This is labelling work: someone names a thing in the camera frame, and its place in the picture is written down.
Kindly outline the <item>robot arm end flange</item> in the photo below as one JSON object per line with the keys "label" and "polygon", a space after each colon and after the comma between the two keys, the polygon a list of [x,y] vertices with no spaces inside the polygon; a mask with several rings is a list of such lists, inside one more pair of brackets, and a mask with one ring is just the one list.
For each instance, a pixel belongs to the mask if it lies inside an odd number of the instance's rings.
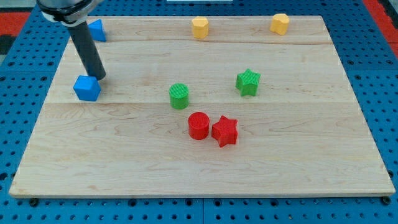
{"label": "robot arm end flange", "polygon": [[103,0],[36,0],[42,15],[50,22],[73,27],[85,22],[88,14]]}

